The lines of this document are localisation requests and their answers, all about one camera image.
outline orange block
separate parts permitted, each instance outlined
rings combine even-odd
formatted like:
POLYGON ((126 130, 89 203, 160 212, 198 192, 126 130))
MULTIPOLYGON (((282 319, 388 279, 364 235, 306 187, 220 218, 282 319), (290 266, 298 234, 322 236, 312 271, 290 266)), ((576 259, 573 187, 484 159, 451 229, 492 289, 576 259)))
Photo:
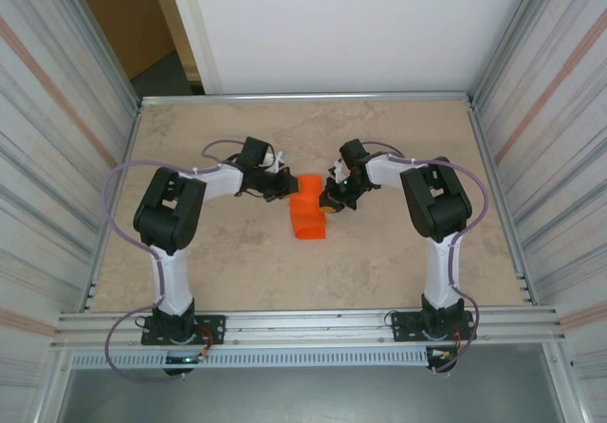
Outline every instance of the orange block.
POLYGON ((322 193, 322 176, 301 175, 297 177, 300 191, 289 197, 291 223, 295 238, 299 240, 323 240, 326 238, 326 218, 319 210, 322 193))

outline marble surface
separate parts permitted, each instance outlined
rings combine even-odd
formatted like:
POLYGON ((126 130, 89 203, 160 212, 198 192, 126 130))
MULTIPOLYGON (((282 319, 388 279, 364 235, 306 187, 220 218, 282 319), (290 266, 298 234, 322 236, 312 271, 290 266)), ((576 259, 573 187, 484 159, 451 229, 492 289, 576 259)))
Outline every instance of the marble surface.
MULTIPOLYGON (((143 111, 132 159, 184 167, 218 138, 257 137, 289 153, 292 173, 322 174, 351 138, 382 140, 418 159, 447 156, 485 181, 465 105, 460 101, 306 102, 156 105, 143 111)), ((221 157, 234 145, 213 149, 221 157)), ((378 150, 369 147, 370 151, 378 150)), ((155 168, 128 171, 117 222, 136 236, 133 214, 155 168)), ((482 195, 464 176, 474 214, 482 195)), ((198 310, 350 309, 419 306, 426 248, 409 219, 403 193, 366 193, 357 211, 327 216, 327 239, 296 240, 286 200, 244 195, 205 204, 189 254, 198 310)), ((468 234, 461 252, 461 286, 479 304, 521 304, 521 294, 497 211, 468 234)), ((92 311, 126 311, 154 298, 146 253, 112 233, 92 311)))

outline robotic arm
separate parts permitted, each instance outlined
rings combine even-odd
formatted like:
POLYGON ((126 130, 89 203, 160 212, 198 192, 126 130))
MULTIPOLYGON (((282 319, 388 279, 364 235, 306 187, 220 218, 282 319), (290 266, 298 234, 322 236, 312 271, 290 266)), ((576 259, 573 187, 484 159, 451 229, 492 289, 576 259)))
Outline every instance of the robotic arm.
MULTIPOLYGON (((436 160, 449 162, 445 157, 436 160)), ((415 230, 426 239, 428 278, 419 314, 392 315, 395 340, 453 340, 469 335, 471 314, 449 279, 449 251, 454 248, 452 278, 459 286, 459 249, 472 208, 455 171, 441 165, 403 162, 385 153, 370 155, 359 140, 340 148, 340 159, 329 169, 319 205, 325 212, 355 210, 366 192, 391 186, 404 192, 415 230)))
POLYGON ((156 301, 164 298, 146 320, 150 343, 195 340, 197 321, 188 283, 187 247, 196 233, 203 204, 221 195, 248 191, 269 202, 299 190, 297 178, 285 166, 284 154, 274 155, 270 148, 264 141, 247 138, 241 153, 214 168, 193 174, 167 168, 156 171, 133 221, 141 242, 159 256, 159 261, 153 258, 156 301))

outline floor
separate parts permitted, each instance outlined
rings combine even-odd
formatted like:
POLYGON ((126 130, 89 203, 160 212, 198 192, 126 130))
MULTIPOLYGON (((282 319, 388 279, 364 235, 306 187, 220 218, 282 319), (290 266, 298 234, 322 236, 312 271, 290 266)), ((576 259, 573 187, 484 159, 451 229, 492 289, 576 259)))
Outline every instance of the floor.
POLYGON ((450 377, 415 366, 199 369, 155 385, 74 371, 62 423, 562 422, 540 345, 473 346, 450 377))
POLYGON ((137 75, 131 83, 140 98, 191 96, 193 93, 176 51, 137 75))
MULTIPOLYGON (((132 159, 183 167, 210 165, 202 147, 218 138, 253 136, 287 150, 294 175, 321 174, 352 138, 379 139, 407 156, 448 156, 485 181, 461 101, 303 102, 148 105, 132 159)), ((213 149, 218 156, 233 145, 213 149)), ((128 171, 116 214, 132 228, 154 172, 128 171)), ((462 178, 478 213, 482 195, 462 178)), ((288 200, 219 197, 205 203, 189 246, 190 286, 198 310, 320 310, 418 307, 426 282, 426 247, 414 231, 402 191, 366 193, 357 211, 327 216, 327 239, 294 237, 288 200)), ((466 236, 461 284, 482 305, 521 304, 495 205, 466 236)), ((91 310, 126 311, 154 298, 149 256, 110 236, 91 310)))

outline white wall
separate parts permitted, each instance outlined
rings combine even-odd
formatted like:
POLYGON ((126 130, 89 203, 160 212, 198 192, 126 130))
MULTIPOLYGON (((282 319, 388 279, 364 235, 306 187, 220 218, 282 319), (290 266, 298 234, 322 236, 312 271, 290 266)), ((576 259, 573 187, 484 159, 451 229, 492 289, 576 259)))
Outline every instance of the white wall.
POLYGON ((469 90, 520 0, 177 0, 209 94, 469 90))

